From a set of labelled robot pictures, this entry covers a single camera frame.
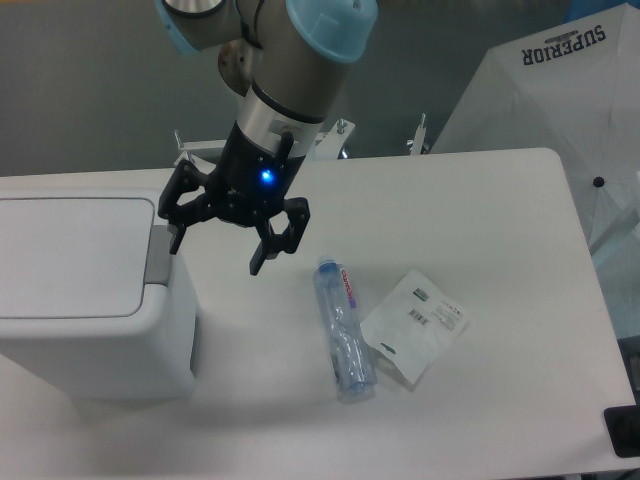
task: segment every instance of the white table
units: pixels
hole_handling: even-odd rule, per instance
[[[164,186],[169,170],[0,179]],[[70,400],[0,359],[0,476],[498,479],[629,469],[602,411],[633,396],[562,166],[549,150],[308,162],[300,250],[211,221],[182,246],[202,306],[188,399]],[[364,310],[417,267],[475,322],[414,391],[335,399],[311,273],[354,267]]]

